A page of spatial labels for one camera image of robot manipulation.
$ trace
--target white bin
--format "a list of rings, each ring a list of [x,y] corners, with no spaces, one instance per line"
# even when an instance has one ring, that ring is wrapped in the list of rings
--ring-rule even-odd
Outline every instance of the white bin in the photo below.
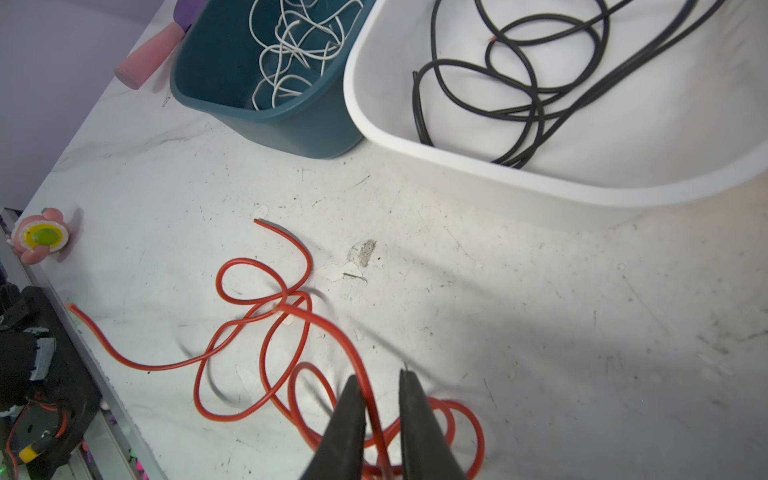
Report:
[[[683,3],[637,0],[616,13],[602,66],[566,102],[656,36]],[[688,23],[712,3],[700,0]],[[558,230],[597,230],[652,207],[718,194],[768,168],[766,0],[729,0],[700,30],[577,112],[523,170],[489,163],[514,143],[521,125],[461,110],[439,90],[434,74],[422,83],[422,103],[437,148],[419,143],[412,72],[430,59],[433,5],[433,0],[377,0],[349,56],[344,91],[363,134],[402,154],[396,156],[402,170],[434,190]],[[485,0],[484,5],[497,26],[536,12],[583,19],[599,13],[593,0]],[[521,30],[519,38],[562,27],[526,28],[531,30]],[[444,0],[437,21],[440,58],[483,65],[491,36],[472,0]],[[499,69],[526,80],[511,54],[499,50]],[[575,78],[592,53],[583,34],[526,52],[545,85]],[[442,72],[459,97],[478,106],[527,101],[467,71]]]

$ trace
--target marble tabletop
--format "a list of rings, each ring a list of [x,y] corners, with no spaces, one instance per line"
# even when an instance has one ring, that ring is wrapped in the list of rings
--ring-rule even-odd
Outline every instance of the marble tabletop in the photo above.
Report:
[[[356,344],[385,423],[404,365],[431,394],[475,411],[488,445],[479,478],[766,477],[767,176],[610,230],[562,233],[412,184],[366,141],[332,161],[253,144],[178,104],[169,74],[170,62],[139,91],[112,81],[28,208],[71,220],[71,245],[42,269],[127,357],[187,358],[242,315],[214,289],[230,258],[299,278],[301,256],[250,221],[263,217],[309,248],[316,311]],[[273,288],[246,269],[226,287]],[[266,328],[249,327],[210,363],[210,409],[234,413],[261,395]],[[208,421],[192,403],[194,367],[128,369],[78,329],[160,475],[300,476],[312,453],[274,407]],[[299,335],[300,322],[278,330],[273,375]],[[352,372],[318,329],[303,358],[335,386]],[[299,382],[300,405],[322,430],[318,388]],[[463,465],[473,442],[459,421]]]

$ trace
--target teal bin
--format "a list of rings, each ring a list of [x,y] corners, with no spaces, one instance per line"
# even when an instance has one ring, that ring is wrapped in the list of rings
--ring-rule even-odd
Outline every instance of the teal bin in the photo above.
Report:
[[[346,0],[318,0],[310,11],[318,20],[332,15]],[[339,55],[326,63],[322,77],[308,72],[298,61],[288,74],[300,74],[313,85],[298,97],[281,99],[271,108],[272,88],[263,86],[256,110],[251,95],[263,78],[259,69],[262,47],[253,40],[248,16],[253,0],[210,0],[193,25],[170,76],[174,97],[189,108],[212,114],[250,141],[295,155],[311,158],[337,157],[354,147],[362,134],[352,122],[344,103],[344,66],[354,40],[373,7],[374,0],[362,0],[363,9],[349,31]],[[348,8],[340,19],[351,25],[359,8]],[[275,43],[275,26],[280,18],[279,0],[259,0],[253,12],[253,31],[267,45]],[[307,37],[305,49],[324,48],[326,37]],[[266,64],[267,73],[274,64]],[[298,89],[298,82],[285,86]]]

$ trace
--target white cable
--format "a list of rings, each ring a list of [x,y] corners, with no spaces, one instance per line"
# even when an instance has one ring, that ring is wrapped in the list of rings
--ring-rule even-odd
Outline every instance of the white cable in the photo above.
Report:
[[[254,0],[253,4],[251,5],[250,13],[248,15],[248,28],[250,30],[251,36],[253,37],[253,40],[255,40],[263,49],[259,54],[259,70],[261,72],[262,79],[256,85],[256,88],[253,90],[253,94],[251,95],[251,103],[253,104],[253,108],[256,110],[259,110],[259,106],[256,103],[256,96],[259,92],[259,89],[264,84],[269,84],[269,86],[272,87],[272,108],[276,108],[278,98],[298,97],[302,94],[300,91],[284,87],[283,84],[286,81],[297,80],[310,87],[312,86],[311,81],[307,80],[299,74],[295,74],[295,72],[287,74],[293,66],[293,59],[296,59],[299,64],[306,70],[313,70],[310,66],[310,60],[319,61],[319,73],[320,77],[322,77],[326,72],[326,63],[338,57],[344,48],[348,31],[352,30],[352,26],[350,25],[349,30],[345,31],[339,16],[350,6],[358,5],[360,9],[358,10],[357,15],[355,15],[353,20],[352,25],[354,25],[354,22],[357,22],[357,18],[362,11],[362,1],[349,0],[341,8],[336,10],[336,12],[331,16],[325,20],[322,20],[321,22],[317,22],[310,17],[310,9],[314,7],[318,1],[319,0],[312,0],[311,3],[307,4],[304,2],[304,0],[299,0],[298,2],[296,2],[296,0],[280,0],[280,18],[278,18],[277,25],[274,29],[276,43],[272,45],[267,45],[265,42],[261,41],[256,36],[256,32],[253,31],[253,12],[256,10],[256,5],[258,4],[259,0]],[[286,10],[286,5],[289,7],[297,8],[298,11],[290,9]],[[289,23],[288,15],[291,15],[293,18],[295,18],[295,20]],[[336,25],[339,27],[340,34],[337,33],[334,29],[334,21],[336,21]],[[309,28],[297,41],[293,35],[292,30],[300,25],[308,25]],[[329,37],[325,48],[313,50],[302,48],[304,41],[313,32],[322,33]],[[265,58],[267,55],[277,55],[277,67],[275,72],[272,74],[268,74],[265,68]]]

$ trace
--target pink handle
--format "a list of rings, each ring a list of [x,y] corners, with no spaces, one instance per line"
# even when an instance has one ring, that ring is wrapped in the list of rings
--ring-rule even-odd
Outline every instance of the pink handle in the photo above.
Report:
[[[162,65],[176,45],[184,38],[184,29],[176,22],[147,40],[114,70],[114,76],[127,87],[138,90],[145,81]]]

